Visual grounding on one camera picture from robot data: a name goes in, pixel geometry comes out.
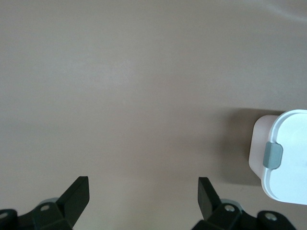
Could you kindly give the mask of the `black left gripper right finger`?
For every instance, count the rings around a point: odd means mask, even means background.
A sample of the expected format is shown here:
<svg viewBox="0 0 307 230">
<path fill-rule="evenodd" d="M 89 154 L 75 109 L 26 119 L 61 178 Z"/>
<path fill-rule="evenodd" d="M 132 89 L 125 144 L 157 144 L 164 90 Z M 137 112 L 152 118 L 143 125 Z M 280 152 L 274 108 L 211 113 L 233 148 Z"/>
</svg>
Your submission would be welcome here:
<svg viewBox="0 0 307 230">
<path fill-rule="evenodd" d="M 198 204 L 203 216 L 195 230 L 293 230 L 294 225 L 284 215 L 264 210 L 249 215 L 242 206 L 220 199 L 209 178 L 198 180 Z"/>
</svg>

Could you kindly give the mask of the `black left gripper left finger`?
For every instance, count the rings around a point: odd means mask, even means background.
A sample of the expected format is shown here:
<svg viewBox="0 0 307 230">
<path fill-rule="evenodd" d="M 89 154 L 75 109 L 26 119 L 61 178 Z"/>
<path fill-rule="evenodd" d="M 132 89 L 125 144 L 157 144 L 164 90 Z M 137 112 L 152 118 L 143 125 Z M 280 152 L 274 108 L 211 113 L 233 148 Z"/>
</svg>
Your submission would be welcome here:
<svg viewBox="0 0 307 230">
<path fill-rule="evenodd" d="M 42 201 L 21 216 L 15 209 L 0 211 L 2 230 L 71 230 L 89 203 L 89 178 L 78 177 L 59 197 Z"/>
</svg>

